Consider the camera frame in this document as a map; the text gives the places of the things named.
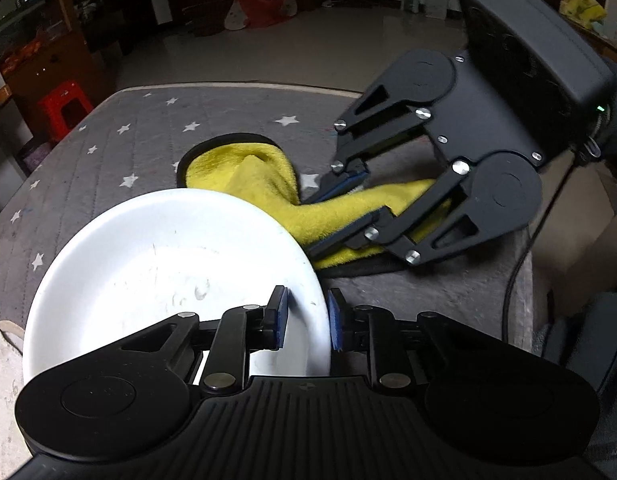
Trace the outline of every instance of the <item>silver bolt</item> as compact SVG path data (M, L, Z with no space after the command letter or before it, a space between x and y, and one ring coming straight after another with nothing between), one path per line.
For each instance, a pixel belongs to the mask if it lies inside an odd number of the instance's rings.
M418 108L415 111L415 115L418 116L421 120L430 119L431 111L428 108Z
M417 251L409 251L405 254L404 259L411 265L416 264L420 260L420 253Z
M334 160L333 164L331 164L331 170L333 170L333 173L342 173L344 168L345 165L339 160Z
M471 167L463 160L456 160L452 168L458 175L466 175L471 170Z
M209 374L204 378L204 384L206 384L212 390L223 390L235 384L235 378L231 374L224 372L217 372Z
M384 374L380 377L380 384L386 388L405 388L410 383L410 377L404 374Z
M364 232L364 238L367 238L368 240L375 240L375 238L377 238L380 235L380 232L375 229L375 227L369 227L365 232Z

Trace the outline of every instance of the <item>floor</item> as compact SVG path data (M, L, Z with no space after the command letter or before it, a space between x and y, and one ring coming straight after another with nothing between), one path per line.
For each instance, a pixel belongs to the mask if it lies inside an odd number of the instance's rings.
M119 89L197 81L268 81L364 91L400 54L430 48L461 49L461 22L396 9L317 9L265 29L222 32L208 38L170 32L140 44L122 61ZM556 159L541 175L544 202L569 163ZM537 326L546 320L546 294L564 284L613 216L599 171L578 170L557 202L533 251ZM573 307L558 305L557 313Z

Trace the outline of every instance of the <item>gray tablecloth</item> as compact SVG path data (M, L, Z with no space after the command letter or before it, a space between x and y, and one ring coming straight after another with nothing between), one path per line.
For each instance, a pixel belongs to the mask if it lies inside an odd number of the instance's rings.
M175 187L176 164L192 146L221 134L270 137L304 174L303 193L329 170L333 120L355 94L269 84L187 84L118 92L93 111L44 160L0 214L0 320L26 325L48 266L82 227L107 209ZM368 186L437 176L427 140L415 140L370 164ZM391 274L327 280L351 303L386 306L415 319L436 310L499 336L508 274L525 233L490 242L452 260ZM531 347L531 268L511 306L513 341Z

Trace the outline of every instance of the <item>red stool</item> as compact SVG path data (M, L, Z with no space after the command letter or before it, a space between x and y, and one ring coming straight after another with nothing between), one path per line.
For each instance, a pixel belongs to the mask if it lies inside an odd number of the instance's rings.
M75 81L64 81L38 105L48 117L50 138L55 142L60 142L93 111L93 105Z

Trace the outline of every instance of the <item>yellow towel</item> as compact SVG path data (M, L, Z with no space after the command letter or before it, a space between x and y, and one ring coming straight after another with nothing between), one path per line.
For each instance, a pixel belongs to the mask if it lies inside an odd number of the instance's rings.
M300 205L295 172L284 152L272 144L260 142L218 146L194 158L183 170L186 171L186 187L221 191L252 203L282 224L302 247L335 233L383 205L393 214L399 214L434 182L386 184L326 202ZM444 217L446 208L447 205L441 206L423 222L413 233L413 239L420 240L429 234ZM342 248L314 262L314 266L325 269L381 250L377 246L360 251Z

